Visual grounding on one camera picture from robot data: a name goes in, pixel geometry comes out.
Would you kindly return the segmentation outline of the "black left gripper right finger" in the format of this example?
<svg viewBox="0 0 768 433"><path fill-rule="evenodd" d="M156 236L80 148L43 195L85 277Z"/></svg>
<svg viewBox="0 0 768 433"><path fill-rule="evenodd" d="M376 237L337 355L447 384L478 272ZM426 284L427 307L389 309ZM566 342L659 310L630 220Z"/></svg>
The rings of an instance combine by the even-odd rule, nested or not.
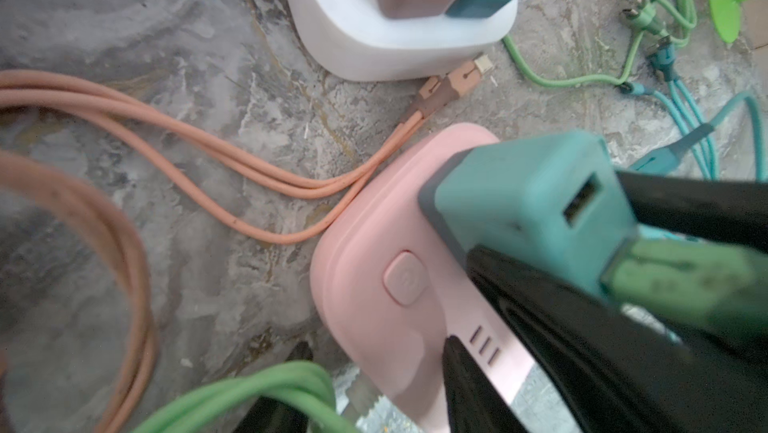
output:
<svg viewBox="0 0 768 433"><path fill-rule="evenodd" d="M484 246L474 285L585 432L767 428L767 187L630 172L642 223L600 282L606 301Z"/></svg>

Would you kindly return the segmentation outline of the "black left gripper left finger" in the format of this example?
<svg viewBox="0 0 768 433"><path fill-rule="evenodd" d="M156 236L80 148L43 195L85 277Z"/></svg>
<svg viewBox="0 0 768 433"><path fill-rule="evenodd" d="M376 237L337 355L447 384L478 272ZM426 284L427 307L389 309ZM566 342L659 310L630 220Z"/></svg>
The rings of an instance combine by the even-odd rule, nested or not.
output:
<svg viewBox="0 0 768 433"><path fill-rule="evenodd" d="M452 433L527 431L456 336L444 342L442 369Z"/></svg>

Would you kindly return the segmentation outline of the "green USB charger plug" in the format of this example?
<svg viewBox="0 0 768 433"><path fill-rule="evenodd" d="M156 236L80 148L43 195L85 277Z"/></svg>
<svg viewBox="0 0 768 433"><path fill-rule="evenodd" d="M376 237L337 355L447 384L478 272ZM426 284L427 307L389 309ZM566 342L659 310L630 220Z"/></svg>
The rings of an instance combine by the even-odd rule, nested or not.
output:
<svg viewBox="0 0 768 433"><path fill-rule="evenodd" d="M461 266L481 245L603 301L602 273L638 235L604 140L581 130L456 153L418 204Z"/></svg>

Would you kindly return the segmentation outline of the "pink power strip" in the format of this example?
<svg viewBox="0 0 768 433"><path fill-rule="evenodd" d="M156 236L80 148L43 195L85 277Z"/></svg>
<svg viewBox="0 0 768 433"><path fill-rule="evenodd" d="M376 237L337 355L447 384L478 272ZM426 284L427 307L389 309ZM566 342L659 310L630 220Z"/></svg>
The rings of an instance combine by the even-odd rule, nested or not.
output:
<svg viewBox="0 0 768 433"><path fill-rule="evenodd" d="M447 337L458 337L512 401L533 359L422 214L418 193L454 154L492 144L461 123L384 168L322 235L311 261L314 303L331 335L376 388L427 432L444 432Z"/></svg>

